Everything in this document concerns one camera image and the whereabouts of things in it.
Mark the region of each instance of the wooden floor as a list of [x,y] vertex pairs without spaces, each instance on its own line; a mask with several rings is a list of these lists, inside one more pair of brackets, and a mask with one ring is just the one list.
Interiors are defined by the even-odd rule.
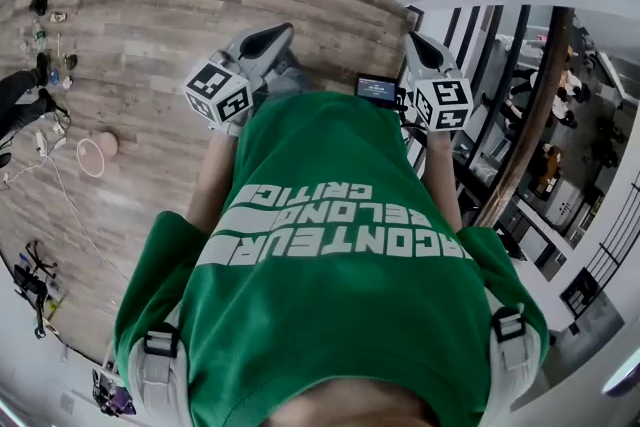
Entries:
[[[0,74],[30,67],[30,0],[0,0]],[[100,251],[131,276],[155,215],[184,212],[206,147],[206,122],[181,95],[181,80],[201,58],[255,24],[291,21],[293,50],[316,86],[350,93],[356,72],[395,76],[409,13],[393,0],[50,0],[62,24],[43,19],[51,55],[77,52],[69,92],[50,91],[71,110],[69,142],[53,154],[68,195]],[[14,144],[10,176],[38,163],[39,120]],[[120,153],[102,178],[84,175],[78,140],[113,131]],[[62,340],[101,360],[126,280],[101,259],[64,199],[51,163],[24,174],[0,193],[0,248],[11,265],[25,243],[42,242],[68,290],[54,325]]]

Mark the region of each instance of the person's leg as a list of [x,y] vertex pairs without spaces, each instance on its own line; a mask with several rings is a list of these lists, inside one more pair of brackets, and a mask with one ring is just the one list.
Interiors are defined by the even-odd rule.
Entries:
[[66,114],[66,111],[60,109],[48,91],[41,89],[38,91],[39,98],[30,104],[13,105],[0,118],[0,140],[9,132],[20,130],[22,127],[33,123],[46,112],[53,112],[59,109]]
[[506,103],[500,106],[500,114],[507,118],[512,123],[519,123],[522,120],[522,114],[518,115],[520,111],[517,107],[509,107]]
[[18,71],[0,80],[0,119],[29,89],[47,85],[48,66],[48,57],[40,52],[34,69]]
[[533,91],[530,82],[523,82],[522,84],[518,84],[511,88],[511,96],[519,95],[520,93],[529,93]]
[[[485,107],[491,107],[493,105],[493,99],[489,98],[484,93],[484,91],[482,92],[481,98],[482,98],[482,104]],[[519,123],[522,120],[522,113],[513,104],[511,104],[511,106],[509,106],[506,103],[503,103],[500,106],[500,114],[502,114],[505,118],[507,118],[512,123]]]
[[537,70],[534,69],[522,69],[522,68],[516,68],[515,70],[513,70],[513,74],[511,75],[512,78],[514,79],[525,79],[525,80],[529,80],[531,79],[531,75],[533,75]]
[[29,89],[36,87],[33,71],[19,71],[0,80],[0,119]]

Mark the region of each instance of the cable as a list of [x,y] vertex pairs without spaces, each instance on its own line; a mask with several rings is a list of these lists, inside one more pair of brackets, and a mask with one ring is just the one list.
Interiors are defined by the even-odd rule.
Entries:
[[[45,145],[45,150],[47,150],[47,141],[46,139],[44,140],[44,145]],[[93,248],[96,250],[96,252],[98,253],[98,256],[104,260],[105,262],[107,262],[107,264],[109,265],[109,267],[111,267],[111,270],[113,270],[113,272],[115,272],[118,276],[120,276],[126,283],[129,282],[129,280],[127,279],[127,277],[122,274],[117,267],[113,264],[113,262],[111,260],[109,260],[102,251],[100,251],[100,248],[98,246],[96,246],[95,242],[93,241],[93,239],[89,236],[89,234],[87,233],[87,230],[85,230],[82,222],[80,221],[80,218],[78,217],[78,213],[80,213],[80,211],[78,210],[78,207],[76,207],[73,204],[73,201],[71,201],[71,199],[69,198],[68,194],[67,194],[67,190],[64,187],[64,183],[62,183],[62,178],[60,177],[60,171],[58,170],[58,166],[56,165],[56,163],[54,162],[53,158],[51,158],[51,153],[53,152],[53,150],[55,149],[55,145],[51,148],[50,151],[47,151],[46,156],[44,157],[44,159],[42,160],[42,162],[40,164],[36,164],[34,166],[30,166],[27,167],[25,169],[23,169],[22,171],[18,172],[13,178],[10,178],[8,180],[5,180],[4,183],[5,185],[8,185],[15,181],[20,175],[22,175],[23,173],[26,173],[27,171],[33,171],[34,169],[38,169],[43,167],[47,161],[50,161],[51,164],[53,165],[53,169],[56,172],[56,175],[58,177],[58,183],[60,183],[60,188],[62,189],[62,194],[64,195],[64,198],[67,200],[67,203],[69,204],[69,208],[71,209],[71,213],[73,214],[73,217],[75,218],[76,222],[78,223],[78,226],[80,227],[80,231],[82,232],[82,234],[86,237],[86,239],[91,243],[91,245],[93,246]]]
[[9,137],[9,139],[7,139],[5,142],[3,142],[2,144],[0,144],[0,151],[4,150],[5,148],[10,148],[11,146],[13,146],[13,139],[15,136],[17,136],[22,129],[25,127],[20,127],[18,130],[16,130],[13,135],[11,137]]
[[65,199],[67,200],[67,203],[69,203],[69,207],[71,208],[71,213],[73,214],[73,217],[75,217],[78,226],[80,227],[80,230],[82,231],[82,233],[84,234],[84,236],[87,238],[87,240],[89,242],[91,242],[91,245],[93,246],[93,248],[96,250],[96,252],[98,253],[98,255],[100,255],[100,258],[102,258],[105,262],[107,262],[107,264],[109,264],[109,267],[111,267],[111,270],[113,270],[113,272],[115,272],[118,276],[120,276],[125,282],[128,282],[129,280],[125,277],[124,274],[122,274],[117,268],[116,266],[113,264],[113,262],[111,260],[109,260],[102,251],[100,251],[100,248],[98,248],[98,246],[96,246],[95,242],[93,242],[93,240],[91,239],[91,237],[89,236],[89,234],[87,233],[87,230],[84,229],[84,226],[82,225],[82,222],[80,221],[80,219],[78,218],[78,215],[76,212],[79,212],[78,207],[76,207],[73,202],[71,201],[71,199],[69,199],[69,196],[67,195],[67,191],[64,188],[64,184],[62,183],[62,178],[60,178],[60,171],[58,171],[58,166],[56,166],[56,163],[53,161],[53,159],[51,157],[49,157],[47,155],[47,157],[45,158],[46,160],[50,160],[51,164],[53,164],[53,168],[56,171],[56,175],[58,176],[58,182],[60,182],[60,187],[62,188],[62,193],[64,194]]

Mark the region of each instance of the hand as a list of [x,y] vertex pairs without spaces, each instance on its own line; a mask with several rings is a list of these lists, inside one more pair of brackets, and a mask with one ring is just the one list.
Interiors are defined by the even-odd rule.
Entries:
[[429,132],[427,134],[427,150],[438,153],[451,151],[451,132]]

